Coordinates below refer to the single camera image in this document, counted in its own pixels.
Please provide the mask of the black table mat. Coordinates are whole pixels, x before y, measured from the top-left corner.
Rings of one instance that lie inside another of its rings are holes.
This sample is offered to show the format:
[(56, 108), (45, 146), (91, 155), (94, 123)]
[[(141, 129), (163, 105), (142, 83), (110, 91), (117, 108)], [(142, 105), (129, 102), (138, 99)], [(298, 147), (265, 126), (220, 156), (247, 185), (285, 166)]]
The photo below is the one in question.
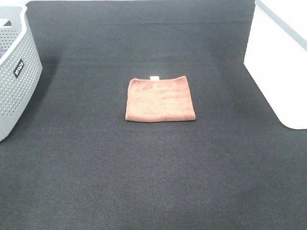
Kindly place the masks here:
[[(0, 144), (3, 230), (304, 230), (307, 133), (243, 65), (252, 0), (34, 1), (43, 71)], [(187, 76), (196, 120), (125, 120), (132, 78)]]

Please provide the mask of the brown towel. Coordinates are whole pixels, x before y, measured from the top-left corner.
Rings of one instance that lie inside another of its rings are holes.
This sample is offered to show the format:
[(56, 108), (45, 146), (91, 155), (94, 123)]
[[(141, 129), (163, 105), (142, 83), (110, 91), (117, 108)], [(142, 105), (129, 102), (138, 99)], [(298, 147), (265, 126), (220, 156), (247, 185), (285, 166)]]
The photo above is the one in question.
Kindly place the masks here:
[(196, 115), (187, 77), (132, 79), (127, 90), (125, 119), (149, 123), (194, 121)]

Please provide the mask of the white storage box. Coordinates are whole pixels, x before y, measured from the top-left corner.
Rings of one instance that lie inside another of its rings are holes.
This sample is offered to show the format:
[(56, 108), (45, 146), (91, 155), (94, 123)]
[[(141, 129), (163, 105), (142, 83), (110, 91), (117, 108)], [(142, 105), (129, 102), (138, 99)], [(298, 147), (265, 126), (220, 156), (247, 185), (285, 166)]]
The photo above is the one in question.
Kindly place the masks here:
[(244, 65), (279, 121), (307, 127), (307, 2), (257, 0)]

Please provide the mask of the grey perforated laundry basket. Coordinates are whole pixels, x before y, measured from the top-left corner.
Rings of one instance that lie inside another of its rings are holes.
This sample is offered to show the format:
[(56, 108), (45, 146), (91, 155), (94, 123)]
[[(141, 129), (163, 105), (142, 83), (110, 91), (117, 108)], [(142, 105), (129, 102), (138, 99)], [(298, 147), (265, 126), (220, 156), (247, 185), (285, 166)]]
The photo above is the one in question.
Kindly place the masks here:
[(12, 131), (27, 107), (43, 67), (26, 16), (27, 7), (0, 4), (0, 17), (11, 22), (0, 28), (0, 139)]

